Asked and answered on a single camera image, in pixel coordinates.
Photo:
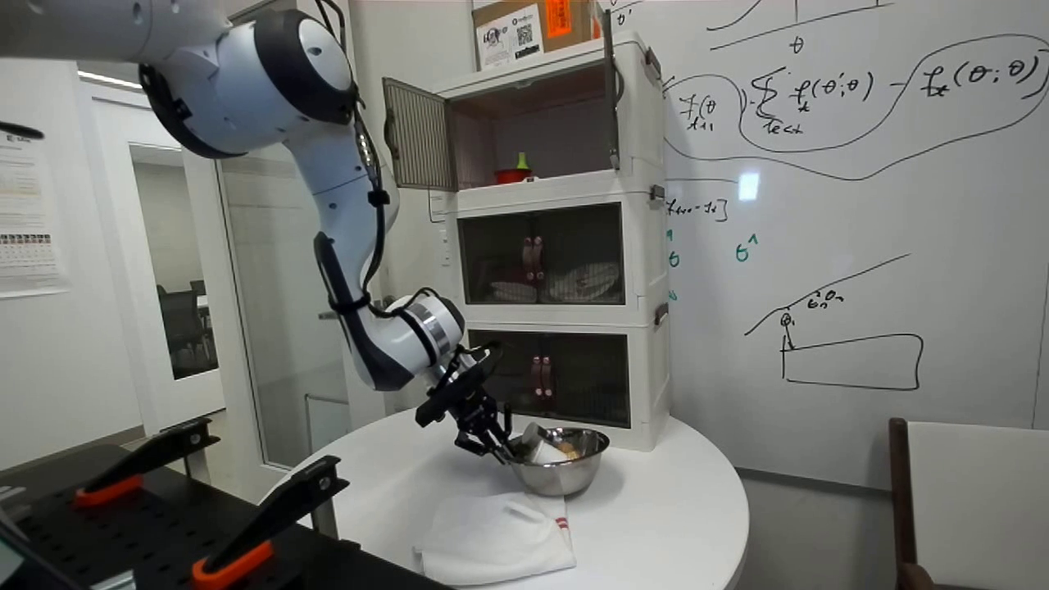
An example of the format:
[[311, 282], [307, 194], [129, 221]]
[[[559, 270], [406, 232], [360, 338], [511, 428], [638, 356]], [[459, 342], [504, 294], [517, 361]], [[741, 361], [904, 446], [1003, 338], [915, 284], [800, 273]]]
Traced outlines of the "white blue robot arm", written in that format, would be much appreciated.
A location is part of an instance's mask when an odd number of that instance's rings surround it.
[[372, 300], [390, 194], [347, 53], [323, 21], [265, 11], [236, 23], [214, 0], [0, 0], [0, 57], [130, 61], [161, 127], [196, 157], [287, 148], [319, 211], [319, 274], [360, 377], [378, 389], [425, 377], [422, 425], [453, 421], [459, 449], [516, 451], [461, 312], [432, 290]]

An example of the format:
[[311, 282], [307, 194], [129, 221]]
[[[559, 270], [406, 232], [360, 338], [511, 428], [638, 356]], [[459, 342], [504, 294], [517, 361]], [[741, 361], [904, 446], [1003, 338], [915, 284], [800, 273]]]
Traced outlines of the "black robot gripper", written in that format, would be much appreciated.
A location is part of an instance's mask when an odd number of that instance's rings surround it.
[[425, 399], [416, 406], [416, 423], [429, 425], [453, 421], [459, 437], [457, 446], [471, 455], [527, 458], [530, 437], [511, 425], [511, 409], [485, 395], [485, 365], [492, 361], [488, 347], [459, 347], [438, 380], [425, 389]]

